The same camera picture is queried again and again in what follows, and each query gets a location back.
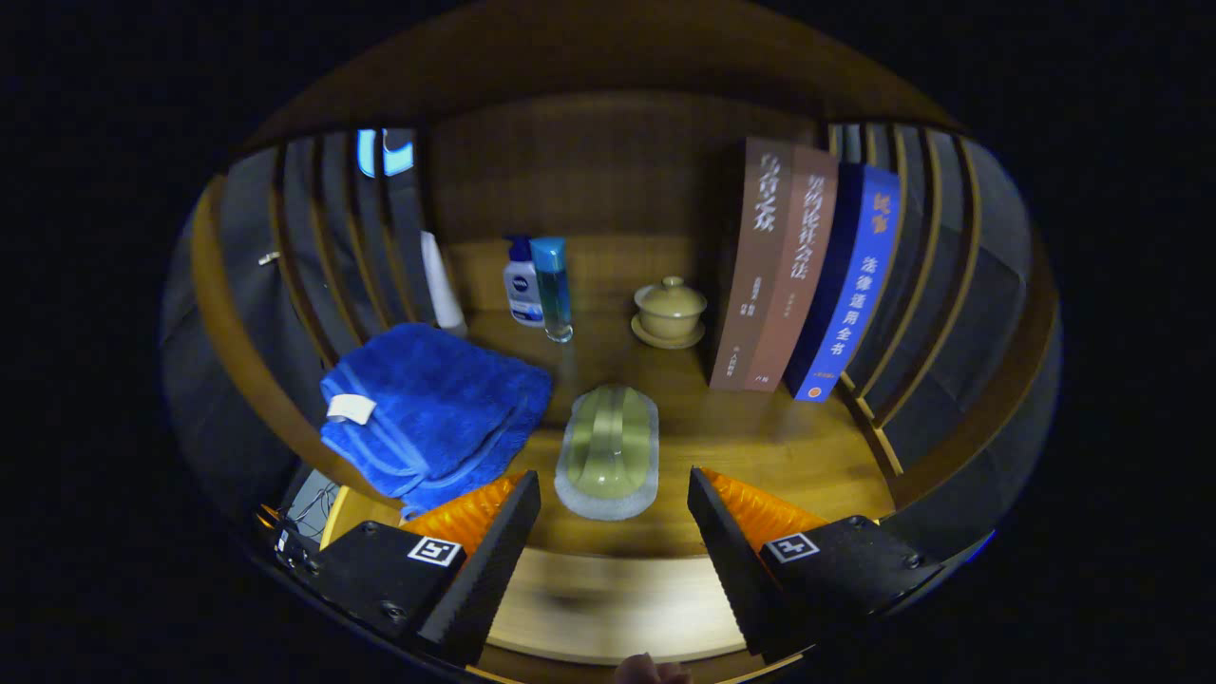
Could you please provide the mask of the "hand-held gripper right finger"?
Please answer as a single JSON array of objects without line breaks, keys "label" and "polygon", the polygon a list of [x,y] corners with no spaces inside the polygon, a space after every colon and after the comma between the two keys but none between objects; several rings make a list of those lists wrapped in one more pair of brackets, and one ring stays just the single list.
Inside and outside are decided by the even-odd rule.
[{"label": "hand-held gripper right finger", "polygon": [[744,644],[769,663],[867,637],[946,574],[868,517],[828,522],[702,467],[688,510]]}]

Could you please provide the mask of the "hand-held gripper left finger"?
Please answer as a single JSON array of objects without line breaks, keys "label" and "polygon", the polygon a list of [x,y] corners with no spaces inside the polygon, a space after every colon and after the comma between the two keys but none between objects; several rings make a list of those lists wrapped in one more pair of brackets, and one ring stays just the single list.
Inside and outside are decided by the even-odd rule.
[{"label": "hand-held gripper left finger", "polygon": [[289,522],[276,559],[304,592],[392,645],[462,668],[482,658],[542,508],[533,470],[413,520],[365,520],[320,546]]}]

